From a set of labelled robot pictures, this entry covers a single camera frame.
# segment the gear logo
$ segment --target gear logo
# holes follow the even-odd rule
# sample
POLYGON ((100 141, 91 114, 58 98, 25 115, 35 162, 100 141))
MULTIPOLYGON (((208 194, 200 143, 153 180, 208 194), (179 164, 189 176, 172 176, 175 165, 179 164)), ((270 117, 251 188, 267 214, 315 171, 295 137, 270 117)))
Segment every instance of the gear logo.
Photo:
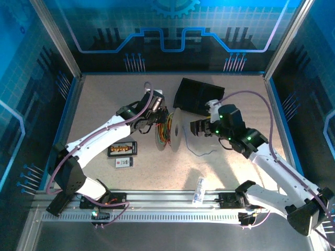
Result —
POLYGON ((200 4, 199 0, 148 0, 148 2, 157 15, 163 14, 164 17, 171 18, 188 15, 191 10, 195 10, 196 4, 200 4))

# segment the small white label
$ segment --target small white label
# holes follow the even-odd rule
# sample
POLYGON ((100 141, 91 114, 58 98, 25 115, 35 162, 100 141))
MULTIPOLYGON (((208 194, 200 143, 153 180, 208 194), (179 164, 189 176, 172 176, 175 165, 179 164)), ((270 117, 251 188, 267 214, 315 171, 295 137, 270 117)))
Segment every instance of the small white label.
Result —
POLYGON ((117 158, 115 159, 115 167, 128 167, 130 166, 130 158, 117 158))

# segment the black box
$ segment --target black box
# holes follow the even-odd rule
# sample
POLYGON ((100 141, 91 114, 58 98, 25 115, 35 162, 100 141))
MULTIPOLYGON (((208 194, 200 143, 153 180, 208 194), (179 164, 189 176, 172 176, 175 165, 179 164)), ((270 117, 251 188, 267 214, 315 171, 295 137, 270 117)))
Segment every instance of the black box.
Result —
POLYGON ((183 78, 174 97, 174 108, 209 116, 205 104, 213 99, 222 99, 225 89, 188 78, 183 78))
POLYGON ((115 143, 107 149, 108 157, 132 156, 137 155, 137 142, 115 143))

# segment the metal plate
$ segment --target metal plate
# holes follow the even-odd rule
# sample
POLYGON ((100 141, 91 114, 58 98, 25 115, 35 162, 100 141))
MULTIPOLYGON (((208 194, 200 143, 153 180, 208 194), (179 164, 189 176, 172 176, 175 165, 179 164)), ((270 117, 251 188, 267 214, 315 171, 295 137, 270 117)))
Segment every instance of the metal plate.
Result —
MULTIPOLYGON (((110 213, 110 221, 120 212, 110 213)), ((52 222, 92 222, 91 212, 65 212, 58 218, 45 212, 42 221, 52 222)), ((118 222, 208 222, 239 224, 238 214, 223 212, 125 212, 118 222)))

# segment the colorful wires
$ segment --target colorful wires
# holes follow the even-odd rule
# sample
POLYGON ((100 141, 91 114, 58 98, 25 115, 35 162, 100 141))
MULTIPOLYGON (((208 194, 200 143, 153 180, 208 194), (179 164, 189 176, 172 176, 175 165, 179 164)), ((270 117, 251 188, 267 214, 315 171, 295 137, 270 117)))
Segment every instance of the colorful wires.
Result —
POLYGON ((171 125, 172 125, 172 117, 173 113, 170 113, 165 123, 160 123, 157 125, 158 127, 158 140, 161 144, 164 146, 168 143, 171 145, 171 138, 170 138, 170 131, 171 131, 171 125))

